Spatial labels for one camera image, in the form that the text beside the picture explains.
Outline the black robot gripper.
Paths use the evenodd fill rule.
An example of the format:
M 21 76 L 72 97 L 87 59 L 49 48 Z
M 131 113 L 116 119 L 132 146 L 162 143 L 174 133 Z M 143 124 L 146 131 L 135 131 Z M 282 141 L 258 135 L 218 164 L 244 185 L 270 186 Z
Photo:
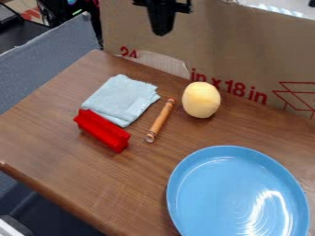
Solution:
M 184 3 L 178 0 L 134 0 L 134 4 L 148 9 L 151 29 L 159 36 L 167 35 L 172 31 L 175 13 L 190 14 L 192 12 L 191 0 L 186 0 Z M 160 11 L 170 11 L 163 15 L 162 29 L 159 15 L 156 14 Z

